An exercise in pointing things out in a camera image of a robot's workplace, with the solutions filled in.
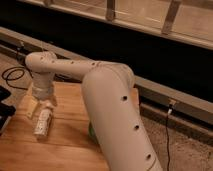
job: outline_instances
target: wooden table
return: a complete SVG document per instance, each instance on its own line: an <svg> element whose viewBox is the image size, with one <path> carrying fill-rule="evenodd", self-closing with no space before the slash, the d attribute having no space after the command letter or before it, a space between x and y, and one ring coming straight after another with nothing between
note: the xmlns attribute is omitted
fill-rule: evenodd
<svg viewBox="0 0 213 171"><path fill-rule="evenodd" d="M55 82L58 106L47 140L33 135L37 116L26 117L31 98L27 92L0 138L0 170L4 171L109 171L100 147L88 136L89 118L80 84ZM132 99L138 107L137 89Z"/></svg>

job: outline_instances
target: gray floor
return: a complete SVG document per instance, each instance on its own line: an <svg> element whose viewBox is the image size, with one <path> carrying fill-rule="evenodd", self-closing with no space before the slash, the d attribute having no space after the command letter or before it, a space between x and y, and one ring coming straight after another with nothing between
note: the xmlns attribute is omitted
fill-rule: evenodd
<svg viewBox="0 0 213 171"><path fill-rule="evenodd" d="M18 63L14 59L0 54L0 65L0 73L2 73L9 67L17 66ZM16 86L28 87L30 82L29 75L26 75L17 82L14 82L14 84ZM12 93L5 103L17 106L24 96L25 91L8 87L2 78L0 78L0 84L8 88ZM142 119L155 151L159 156L162 167L166 170L168 158L165 125L145 117L149 113L150 111L148 110L142 110ZM174 127L171 125L173 129L169 129L171 151L170 171L213 171L213 144L208 143L209 145L207 145L191 138L192 136L190 135L186 136L180 133L177 127L177 125L174 125Z"/></svg>

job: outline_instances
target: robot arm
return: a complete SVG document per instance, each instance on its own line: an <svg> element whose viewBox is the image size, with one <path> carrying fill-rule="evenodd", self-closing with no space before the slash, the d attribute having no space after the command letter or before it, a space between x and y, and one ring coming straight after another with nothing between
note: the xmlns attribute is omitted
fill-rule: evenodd
<svg viewBox="0 0 213 171"><path fill-rule="evenodd" d="M84 103L111 171L162 171L130 97L134 74L128 66L57 59L52 52L31 53L26 65L34 72L33 96L38 99L53 94L54 73L82 81Z"/></svg>

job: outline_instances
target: bolt hole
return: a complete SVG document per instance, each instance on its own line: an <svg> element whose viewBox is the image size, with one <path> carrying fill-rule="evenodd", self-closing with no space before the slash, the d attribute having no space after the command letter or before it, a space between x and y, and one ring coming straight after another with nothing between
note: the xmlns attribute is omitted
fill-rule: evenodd
<svg viewBox="0 0 213 171"><path fill-rule="evenodd" d="M134 129L137 131L139 129L139 125L136 125Z"/></svg>
<svg viewBox="0 0 213 171"><path fill-rule="evenodd" d="M127 97L127 96L123 96L121 99L122 99L123 101L126 101L126 100L128 99L128 97Z"/></svg>
<svg viewBox="0 0 213 171"><path fill-rule="evenodd" d="M146 160L149 160L149 159L151 159L151 154L149 154L148 156L146 156Z"/></svg>

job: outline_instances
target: black wall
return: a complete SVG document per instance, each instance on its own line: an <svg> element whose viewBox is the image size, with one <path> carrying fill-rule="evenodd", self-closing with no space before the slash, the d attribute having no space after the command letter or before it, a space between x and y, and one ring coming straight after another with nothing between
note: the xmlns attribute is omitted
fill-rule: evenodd
<svg viewBox="0 0 213 171"><path fill-rule="evenodd" d="M41 7L1 0L0 26L213 102L213 51Z"/></svg>

